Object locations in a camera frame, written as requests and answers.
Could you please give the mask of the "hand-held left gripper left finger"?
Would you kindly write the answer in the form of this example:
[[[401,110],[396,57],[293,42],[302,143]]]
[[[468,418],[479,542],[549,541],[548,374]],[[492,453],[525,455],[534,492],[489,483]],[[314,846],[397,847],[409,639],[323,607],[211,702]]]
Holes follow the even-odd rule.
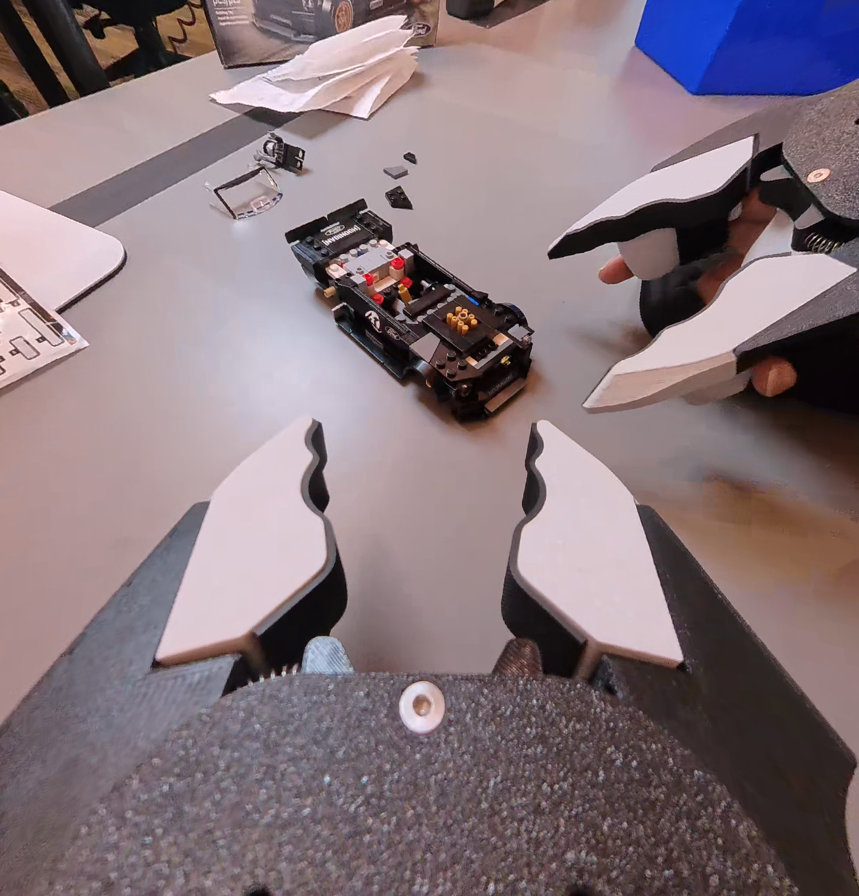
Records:
[[[211,495],[155,661],[238,654],[252,670],[302,661],[347,606],[343,561],[325,512],[323,426],[300,418]]]

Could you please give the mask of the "clear lego windshield piece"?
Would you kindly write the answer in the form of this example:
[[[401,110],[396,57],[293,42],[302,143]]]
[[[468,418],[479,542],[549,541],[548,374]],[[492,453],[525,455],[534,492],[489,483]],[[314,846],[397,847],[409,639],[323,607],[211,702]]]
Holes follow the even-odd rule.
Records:
[[[254,218],[277,207],[283,198],[274,175],[263,163],[222,184],[204,183],[212,208],[234,221]]]

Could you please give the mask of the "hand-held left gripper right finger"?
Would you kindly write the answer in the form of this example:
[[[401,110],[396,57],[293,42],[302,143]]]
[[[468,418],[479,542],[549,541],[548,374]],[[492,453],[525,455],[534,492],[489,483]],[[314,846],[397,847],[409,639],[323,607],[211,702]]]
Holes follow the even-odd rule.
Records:
[[[684,657],[639,506],[602,462],[550,421],[532,424],[524,516],[501,611],[545,675],[588,680],[604,656],[675,669]]]

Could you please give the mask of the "small black lego assembly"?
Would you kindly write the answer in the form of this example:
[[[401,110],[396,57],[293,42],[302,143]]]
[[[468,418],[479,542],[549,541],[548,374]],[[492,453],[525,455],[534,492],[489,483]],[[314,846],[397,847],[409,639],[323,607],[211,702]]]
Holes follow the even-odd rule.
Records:
[[[291,145],[278,134],[271,133],[254,154],[254,161],[274,170],[299,175],[304,170],[305,150]]]

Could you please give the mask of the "crumpled white paper bag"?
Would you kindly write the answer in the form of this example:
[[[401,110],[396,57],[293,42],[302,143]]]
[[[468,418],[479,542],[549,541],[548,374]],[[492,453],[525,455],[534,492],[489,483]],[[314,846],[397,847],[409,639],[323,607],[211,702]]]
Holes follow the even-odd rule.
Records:
[[[222,106],[279,113],[328,110],[368,119],[412,78],[418,48],[404,15],[368,22],[323,39],[305,53],[211,94]]]

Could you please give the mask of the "black office chair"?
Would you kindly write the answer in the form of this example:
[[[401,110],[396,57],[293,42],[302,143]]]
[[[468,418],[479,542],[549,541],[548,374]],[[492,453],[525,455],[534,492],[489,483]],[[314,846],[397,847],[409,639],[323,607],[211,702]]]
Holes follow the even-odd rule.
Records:
[[[194,1],[26,1],[22,5],[80,96],[186,61],[178,48],[188,41],[188,30],[204,9]],[[118,26],[132,29],[136,47],[102,65],[86,35],[104,39],[107,28]],[[0,36],[49,107],[69,101],[14,2],[0,1]]]

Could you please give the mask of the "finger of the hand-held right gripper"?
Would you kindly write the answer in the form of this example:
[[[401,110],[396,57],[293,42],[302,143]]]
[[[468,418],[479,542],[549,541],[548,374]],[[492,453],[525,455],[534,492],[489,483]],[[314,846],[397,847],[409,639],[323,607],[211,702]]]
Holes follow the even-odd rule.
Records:
[[[701,312],[615,364],[584,409],[642,408],[731,380],[744,344],[854,273],[827,254],[771,255],[745,265]]]
[[[757,135],[742,137],[641,176],[571,225],[548,258],[615,243],[628,262],[678,262],[680,230],[727,221],[746,195],[759,143]]]

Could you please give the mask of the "lego set box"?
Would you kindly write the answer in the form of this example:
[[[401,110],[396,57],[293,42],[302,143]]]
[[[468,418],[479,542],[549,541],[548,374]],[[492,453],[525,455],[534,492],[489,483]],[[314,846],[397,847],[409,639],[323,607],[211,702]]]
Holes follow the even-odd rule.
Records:
[[[216,52],[225,69],[285,63],[307,47],[387,17],[420,48],[435,43],[438,1],[204,1]]]

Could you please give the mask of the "blue plastic bin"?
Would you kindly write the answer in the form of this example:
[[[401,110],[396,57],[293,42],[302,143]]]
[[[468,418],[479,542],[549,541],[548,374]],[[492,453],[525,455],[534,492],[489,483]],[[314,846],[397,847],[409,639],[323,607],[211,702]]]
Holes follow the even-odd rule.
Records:
[[[820,94],[859,79],[859,1],[648,1],[635,46],[694,95]]]

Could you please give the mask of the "lego car model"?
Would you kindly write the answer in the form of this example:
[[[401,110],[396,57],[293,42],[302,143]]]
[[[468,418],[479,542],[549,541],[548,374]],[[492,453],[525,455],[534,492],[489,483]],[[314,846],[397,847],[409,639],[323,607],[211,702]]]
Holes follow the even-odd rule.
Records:
[[[305,274],[334,300],[337,327],[399,381],[421,376],[457,420],[486,419],[524,390],[534,330],[426,255],[394,241],[360,199],[289,230]]]

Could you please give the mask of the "lego sticker sheet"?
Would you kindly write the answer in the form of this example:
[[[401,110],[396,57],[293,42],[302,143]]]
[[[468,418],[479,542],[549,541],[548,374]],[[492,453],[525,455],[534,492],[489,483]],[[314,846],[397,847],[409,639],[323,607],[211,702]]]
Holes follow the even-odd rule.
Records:
[[[44,308],[0,267],[0,391],[87,346],[60,315]]]

